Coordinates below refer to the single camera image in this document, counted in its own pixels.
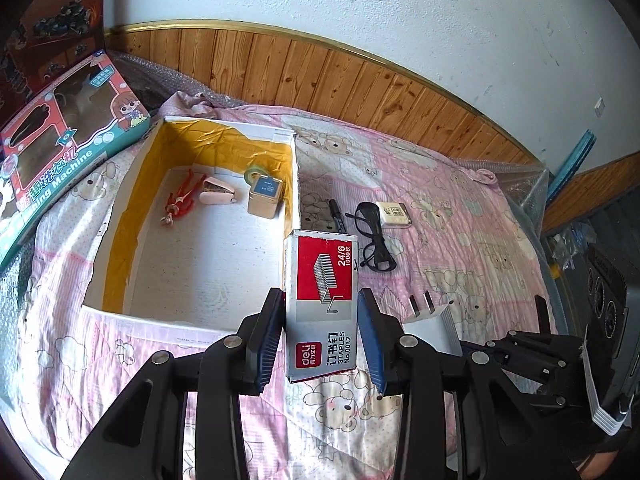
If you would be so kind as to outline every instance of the white wall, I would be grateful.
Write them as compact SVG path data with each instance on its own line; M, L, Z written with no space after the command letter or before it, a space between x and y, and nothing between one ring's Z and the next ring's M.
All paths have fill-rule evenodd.
M581 171L640 150L640 50L608 0L105 0L107 27L179 18L278 25L385 57L552 171L587 128L598 140Z

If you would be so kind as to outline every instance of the tape roll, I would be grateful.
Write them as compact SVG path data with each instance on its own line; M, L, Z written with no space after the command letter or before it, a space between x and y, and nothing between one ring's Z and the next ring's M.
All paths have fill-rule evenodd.
M261 166L249 166L247 170L244 172L244 181L250 186L251 184L254 183L255 177L257 175L268 176L269 172Z

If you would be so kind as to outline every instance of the red and white box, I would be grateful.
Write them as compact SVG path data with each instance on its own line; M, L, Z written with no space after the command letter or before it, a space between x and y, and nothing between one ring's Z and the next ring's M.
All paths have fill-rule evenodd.
M289 381L356 367L358 239L294 230L285 245Z

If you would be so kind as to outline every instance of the glasses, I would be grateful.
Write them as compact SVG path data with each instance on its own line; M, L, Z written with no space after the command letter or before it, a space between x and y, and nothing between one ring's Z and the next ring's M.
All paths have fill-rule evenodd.
M380 209L373 202L360 202L356 208L356 214L346 213L345 216L353 218L356 229L360 234L371 239L362 250L363 260L361 267L367 266L376 272L391 272L397 266L391 253L385 245L380 226Z

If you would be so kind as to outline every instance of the brown packing tape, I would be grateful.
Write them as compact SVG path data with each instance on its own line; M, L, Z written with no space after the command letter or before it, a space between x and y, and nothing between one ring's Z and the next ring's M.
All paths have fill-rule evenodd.
M284 182L283 237L292 229L293 154L289 144L249 139L234 128L204 120L163 123L152 142L111 245L102 298L102 310L107 312L122 313L140 229L165 174L171 168L201 164L240 175L249 166L265 168Z

